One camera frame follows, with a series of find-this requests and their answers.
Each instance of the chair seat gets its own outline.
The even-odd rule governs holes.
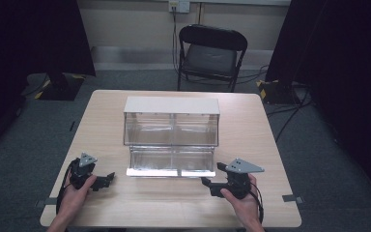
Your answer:
[[[237,51],[192,44],[186,54],[183,71],[233,76]]]

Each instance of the person's right hand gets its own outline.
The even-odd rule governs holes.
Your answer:
[[[248,174],[251,184],[257,186],[257,179],[251,174]],[[251,191],[258,196],[257,188],[251,185]],[[248,194],[244,199],[236,198],[228,189],[221,190],[225,199],[231,203],[236,212],[237,218],[243,224],[247,232],[263,232],[264,228],[258,218],[258,204],[255,198]]]

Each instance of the wall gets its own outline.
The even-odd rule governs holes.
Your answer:
[[[177,32],[200,21],[241,32],[248,39],[248,49],[273,50],[288,1],[250,1],[261,5],[191,2],[189,14],[176,16]],[[167,1],[78,0],[78,4],[90,46],[172,47],[174,20]]]

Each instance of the hand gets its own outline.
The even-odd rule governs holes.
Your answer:
[[[257,179],[251,174],[248,174],[251,184],[257,186]],[[257,188],[251,185],[251,191],[258,196]],[[244,199],[236,198],[228,189],[221,190],[225,199],[231,203],[236,212],[237,218],[243,224],[247,232],[262,232],[264,228],[258,218],[258,204],[255,198],[248,194]]]
[[[59,208],[59,213],[47,229],[48,232],[65,231],[68,224],[71,223],[82,208],[89,188],[95,182],[96,178],[95,175],[89,177],[80,189],[76,189],[74,186],[70,185],[69,178],[67,178],[67,181],[65,182],[66,189]]]

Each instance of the table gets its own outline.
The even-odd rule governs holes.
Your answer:
[[[116,172],[109,188],[90,192],[71,226],[125,228],[237,228],[232,206],[210,196],[199,178],[136,178],[126,175],[129,150],[123,145],[127,96],[217,98],[220,110],[219,146],[214,162],[235,158],[265,168],[255,174],[262,192],[265,227],[298,227],[301,218],[296,202],[284,202],[292,194],[288,178],[259,96],[234,93],[98,90],[90,98],[50,197],[57,197],[69,163],[82,152],[96,158],[94,174]],[[216,170],[213,182],[225,183],[226,174]],[[43,210],[41,224],[50,225],[55,206]]]

